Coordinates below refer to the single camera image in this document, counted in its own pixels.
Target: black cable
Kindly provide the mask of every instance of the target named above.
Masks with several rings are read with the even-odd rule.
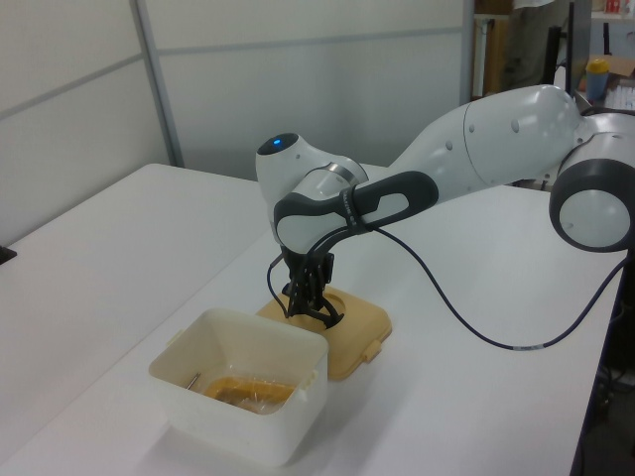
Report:
[[[619,385],[623,385],[624,387],[627,387],[627,389],[618,389],[613,387],[612,392],[616,394],[620,394],[620,395],[631,395],[633,392],[635,392],[635,386],[629,386],[627,384],[619,384]]]
[[[624,315],[626,314],[626,307],[627,306],[626,306],[626,304],[624,304],[624,301],[622,300],[619,305],[620,305],[620,308],[622,310],[620,310],[620,312],[617,315],[611,317],[611,320],[608,321],[608,325],[613,325],[615,322],[617,322],[618,320],[622,319],[624,317]]]
[[[579,443],[579,476],[584,476],[584,443]]]
[[[606,374],[606,388],[608,390],[611,390],[611,386],[613,385],[613,374],[611,373],[611,369],[608,368],[608,366],[601,364],[602,370],[604,371],[604,373]]]
[[[463,319],[463,317],[461,317],[461,315],[458,313],[458,311],[456,311],[454,306],[449,302],[449,300],[445,296],[445,293],[443,292],[443,290],[439,286],[439,283],[437,283],[437,280],[433,276],[432,272],[430,271],[430,269],[428,268],[426,263],[424,263],[424,260],[422,260],[419,257],[419,255],[417,253],[415,253],[415,251],[411,247],[409,247],[406,243],[401,241],[399,238],[397,238],[396,236],[391,235],[390,233],[388,233],[385,230],[382,230],[380,228],[373,228],[373,230],[376,231],[377,233],[379,233],[381,235],[384,235],[385,237],[390,238],[391,240],[393,240],[395,243],[397,243],[399,246],[401,246],[404,250],[406,250],[408,253],[410,253],[410,255],[415,260],[417,260],[417,263],[419,263],[419,265],[424,269],[424,271],[428,275],[428,278],[430,278],[430,281],[432,282],[433,286],[437,290],[437,293],[439,293],[439,296],[441,297],[441,299],[444,300],[445,305],[447,306],[447,308],[451,311],[452,314],[454,314],[454,317],[456,317],[456,319],[458,319],[458,321],[461,324],[463,324],[463,326],[467,330],[469,330],[476,337],[478,337],[479,339],[487,342],[488,344],[491,344],[491,345],[493,345],[495,347],[500,347],[501,349],[506,349],[506,350],[527,351],[527,350],[545,349],[547,347],[551,347],[552,345],[557,344],[558,342],[560,342],[561,340],[566,338],[569,334],[571,334],[582,323],[582,321],[584,320],[584,318],[586,317],[588,312],[591,310],[591,308],[593,307],[595,302],[602,295],[602,293],[604,292],[604,290],[606,289],[608,284],[611,282],[611,280],[615,277],[615,275],[624,266],[626,266],[626,264],[628,264],[632,260],[632,257],[629,255],[626,258],[624,258],[622,261],[620,261],[615,268],[613,268],[613,270],[608,274],[606,279],[599,286],[599,288],[597,289],[597,291],[595,292],[595,294],[593,295],[591,300],[586,305],[586,307],[582,310],[582,312],[580,313],[579,317],[575,320],[575,322],[567,330],[565,330],[565,332],[560,334],[558,337],[556,337],[555,339],[552,339],[552,340],[550,340],[548,342],[545,342],[543,344],[538,344],[538,345],[508,345],[508,344],[502,344],[500,342],[492,340],[489,337],[485,337],[483,334],[481,334],[476,329],[474,329],[471,325],[469,325],[467,323],[467,321],[465,321],[465,319]]]
[[[328,240],[329,238],[341,233],[342,231],[347,231],[348,228],[343,226],[341,228],[337,228],[329,233],[326,233],[324,236],[322,236],[319,240],[317,240],[317,242],[311,247],[311,249],[309,250],[309,252],[305,255],[305,258],[302,260],[302,268],[305,268],[307,266],[307,264],[309,263],[309,260],[311,259],[311,256],[313,255],[313,253],[316,251],[316,249],[319,247],[319,245],[321,245],[322,243],[324,243],[326,240]],[[272,270],[278,265],[278,263],[280,263],[282,261],[283,255],[280,254],[274,261],[271,262],[271,264],[269,265],[269,270],[267,270],[267,287],[269,288],[269,293],[271,293],[271,296],[274,297],[274,299],[276,300],[276,302],[278,303],[278,305],[280,306],[280,308],[282,309],[283,314],[285,315],[285,318],[289,318],[289,312],[288,310],[285,308],[285,305],[282,303],[282,301],[280,300],[280,298],[278,297],[278,295],[276,295],[276,292],[274,291],[273,287],[271,286],[271,272]]]
[[[276,295],[276,292],[274,291],[273,287],[271,286],[271,272],[276,267],[276,265],[278,265],[278,263],[280,263],[281,261],[282,261],[282,253],[278,256],[278,258],[276,258],[274,261],[272,261],[271,264],[269,265],[269,270],[267,270],[267,287],[269,288],[269,293],[271,293],[271,296],[274,297],[274,299],[276,300],[276,302],[278,303],[278,305],[282,309],[282,313],[285,315],[285,318],[288,319],[289,318],[289,312],[287,311],[287,308],[285,307],[283,302],[280,300],[278,295]]]
[[[614,384],[619,384],[619,380],[626,375],[626,369],[622,370],[615,378],[611,378]]]

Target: black monitor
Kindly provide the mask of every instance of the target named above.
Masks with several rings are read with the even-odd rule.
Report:
[[[591,0],[571,0],[567,31],[565,89],[573,97],[584,76],[591,42]]]

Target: white table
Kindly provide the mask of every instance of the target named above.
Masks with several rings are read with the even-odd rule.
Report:
[[[564,243],[549,196],[497,187],[389,227],[410,243],[455,306],[501,341],[562,332],[623,254]],[[243,206],[253,204],[243,198]],[[461,327],[418,265],[378,235],[334,248],[333,284],[388,310],[384,349],[329,383],[324,413],[291,464],[266,470],[170,429],[147,377],[180,329],[214,306],[254,312],[278,247],[265,232],[2,467],[0,475],[568,475],[619,275],[564,342],[491,347]],[[279,287],[286,270],[277,269]]]
[[[0,463],[268,229],[254,182],[151,165],[12,245]]]

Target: white plastic container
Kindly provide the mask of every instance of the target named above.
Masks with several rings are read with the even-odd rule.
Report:
[[[219,448],[268,466],[286,463],[326,403],[326,340],[264,317],[210,309],[150,365],[170,423]],[[192,378],[200,373],[191,390]],[[258,415],[203,392],[225,376],[296,388],[282,407]]]

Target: white wall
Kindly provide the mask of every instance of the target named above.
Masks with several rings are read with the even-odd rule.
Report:
[[[0,3],[0,244],[168,162],[128,0]]]
[[[389,165],[459,105],[462,0],[141,5],[191,169],[254,179],[255,151],[280,132]]]

